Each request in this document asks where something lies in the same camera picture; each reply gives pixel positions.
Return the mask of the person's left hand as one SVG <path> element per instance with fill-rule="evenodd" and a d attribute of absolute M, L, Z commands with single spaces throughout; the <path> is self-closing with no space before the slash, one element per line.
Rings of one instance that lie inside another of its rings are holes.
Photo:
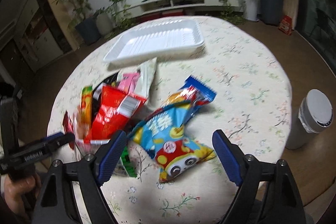
<path fill-rule="evenodd" d="M 9 176 L 4 182 L 4 198 L 9 209 L 16 215 L 28 219 L 22 196 L 26 193 L 33 193 L 38 197 L 42 183 L 40 176 L 35 173 L 32 176 L 13 182 Z"/>

